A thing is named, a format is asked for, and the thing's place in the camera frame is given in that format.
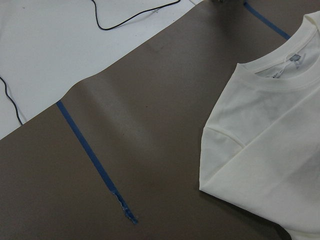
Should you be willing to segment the white long-sleeve printed shirt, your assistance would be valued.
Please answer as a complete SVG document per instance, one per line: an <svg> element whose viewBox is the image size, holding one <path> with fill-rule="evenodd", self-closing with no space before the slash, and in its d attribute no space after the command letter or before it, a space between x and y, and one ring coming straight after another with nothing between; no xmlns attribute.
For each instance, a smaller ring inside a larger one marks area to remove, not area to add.
<svg viewBox="0 0 320 240"><path fill-rule="evenodd" d="M273 52L239 63L201 139L199 189L320 237L320 14Z"/></svg>

